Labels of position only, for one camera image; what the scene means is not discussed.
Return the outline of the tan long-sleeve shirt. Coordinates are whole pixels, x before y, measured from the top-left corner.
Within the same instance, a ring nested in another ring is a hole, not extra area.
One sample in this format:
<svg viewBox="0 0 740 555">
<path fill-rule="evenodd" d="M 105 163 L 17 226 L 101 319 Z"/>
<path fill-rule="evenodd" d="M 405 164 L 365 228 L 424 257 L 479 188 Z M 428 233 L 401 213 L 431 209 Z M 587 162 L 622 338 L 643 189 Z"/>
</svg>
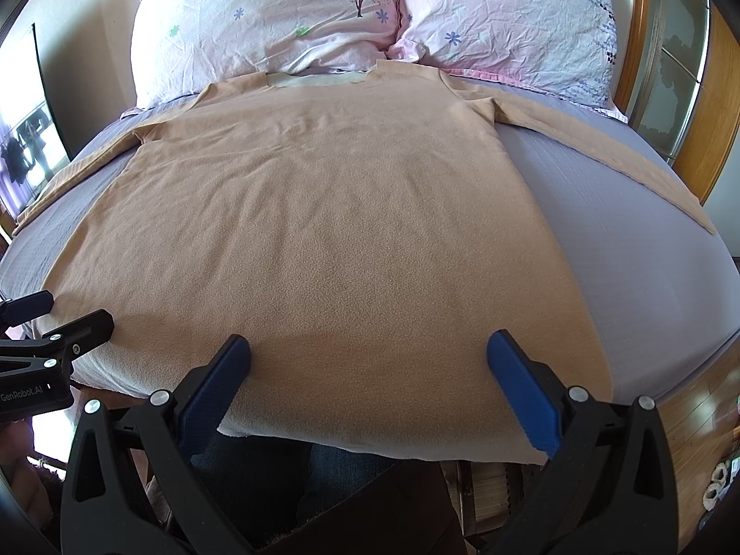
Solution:
<svg viewBox="0 0 740 555">
<path fill-rule="evenodd" d="M 231 435 L 536 463 L 489 371 L 489 337 L 507 329 L 601 400 L 612 381 L 504 124 L 576 149 L 712 231 L 666 168 L 532 99 L 403 63 L 339 85 L 256 73 L 72 164 L 21 218 L 30 226 L 129 154 L 46 274 L 54 308 L 35 328 L 106 309 L 113 338 L 75 376 L 132 395 L 176 385 L 241 334 L 252 368 L 222 422 Z"/>
</svg>

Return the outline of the lavender bed sheet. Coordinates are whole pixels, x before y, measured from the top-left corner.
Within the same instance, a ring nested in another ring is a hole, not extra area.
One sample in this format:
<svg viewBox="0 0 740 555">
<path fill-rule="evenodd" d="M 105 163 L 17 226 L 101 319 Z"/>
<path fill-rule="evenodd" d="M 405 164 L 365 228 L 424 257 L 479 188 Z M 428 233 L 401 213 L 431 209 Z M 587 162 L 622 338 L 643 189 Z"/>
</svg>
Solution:
<svg viewBox="0 0 740 555">
<path fill-rule="evenodd" d="M 664 161 L 620 120 L 512 86 L 499 88 L 581 120 L 642 157 Z M 560 242 L 611 368 L 613 397 L 665 397 L 699 375 L 739 332 L 739 272 L 711 234 L 643 185 L 533 130 L 499 138 Z M 137 145 L 44 210 L 1 260 L 1 298 L 40 291 L 70 235 Z"/>
</svg>

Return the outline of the white slippers on floor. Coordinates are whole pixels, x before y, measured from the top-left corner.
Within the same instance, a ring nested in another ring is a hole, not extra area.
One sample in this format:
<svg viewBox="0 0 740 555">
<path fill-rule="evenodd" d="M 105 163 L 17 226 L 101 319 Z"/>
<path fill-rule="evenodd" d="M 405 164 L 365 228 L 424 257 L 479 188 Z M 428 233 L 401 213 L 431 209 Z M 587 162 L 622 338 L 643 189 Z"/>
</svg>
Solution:
<svg viewBox="0 0 740 555">
<path fill-rule="evenodd" d="M 703 492 L 703 509 L 711 512 L 721 500 L 730 481 L 730 469 L 728 464 L 720 461 L 710 475 L 710 482 Z"/>
</svg>

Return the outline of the left floral pink pillow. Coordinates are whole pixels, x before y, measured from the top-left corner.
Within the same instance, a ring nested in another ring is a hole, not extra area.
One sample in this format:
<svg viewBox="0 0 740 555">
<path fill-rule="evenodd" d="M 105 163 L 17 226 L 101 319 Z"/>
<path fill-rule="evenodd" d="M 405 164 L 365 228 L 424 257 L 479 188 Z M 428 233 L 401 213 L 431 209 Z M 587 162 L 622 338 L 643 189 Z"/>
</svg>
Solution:
<svg viewBox="0 0 740 555">
<path fill-rule="evenodd" d="M 398 0 L 138 0 L 130 65 L 149 109 L 257 72 L 365 72 L 395 43 Z"/>
</svg>

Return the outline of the floral pink pillow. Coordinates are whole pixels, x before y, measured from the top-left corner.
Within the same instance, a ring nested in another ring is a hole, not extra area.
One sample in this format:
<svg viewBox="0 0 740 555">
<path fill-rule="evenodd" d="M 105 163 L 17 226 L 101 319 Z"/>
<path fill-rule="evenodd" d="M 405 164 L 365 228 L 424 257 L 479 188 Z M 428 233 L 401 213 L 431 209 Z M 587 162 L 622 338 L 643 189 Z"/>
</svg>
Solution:
<svg viewBox="0 0 740 555">
<path fill-rule="evenodd" d="M 388 56 L 554 95 L 621 119 L 612 0 L 400 0 Z"/>
<path fill-rule="evenodd" d="M 257 72 L 365 72 L 395 43 L 398 0 L 138 0 L 130 65 L 149 109 Z"/>
</svg>

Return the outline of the wooden headboard with glass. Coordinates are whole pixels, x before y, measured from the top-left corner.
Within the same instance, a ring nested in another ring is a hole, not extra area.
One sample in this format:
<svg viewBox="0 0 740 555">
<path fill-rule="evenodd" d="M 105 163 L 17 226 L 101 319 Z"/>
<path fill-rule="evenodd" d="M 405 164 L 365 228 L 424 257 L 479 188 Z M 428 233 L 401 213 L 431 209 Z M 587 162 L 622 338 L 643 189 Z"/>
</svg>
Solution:
<svg viewBox="0 0 740 555">
<path fill-rule="evenodd" d="M 613 100 L 701 203 L 739 136 L 739 43 L 712 0 L 625 0 Z"/>
</svg>

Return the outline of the right floral pink pillow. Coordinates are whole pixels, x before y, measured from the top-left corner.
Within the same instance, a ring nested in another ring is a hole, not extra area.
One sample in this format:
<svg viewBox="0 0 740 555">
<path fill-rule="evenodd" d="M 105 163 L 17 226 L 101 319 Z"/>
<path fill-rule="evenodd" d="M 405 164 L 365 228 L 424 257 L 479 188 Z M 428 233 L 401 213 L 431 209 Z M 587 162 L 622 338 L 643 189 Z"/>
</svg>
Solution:
<svg viewBox="0 0 740 555">
<path fill-rule="evenodd" d="M 621 119 L 612 0 L 400 0 L 388 56 L 554 95 Z"/>
</svg>

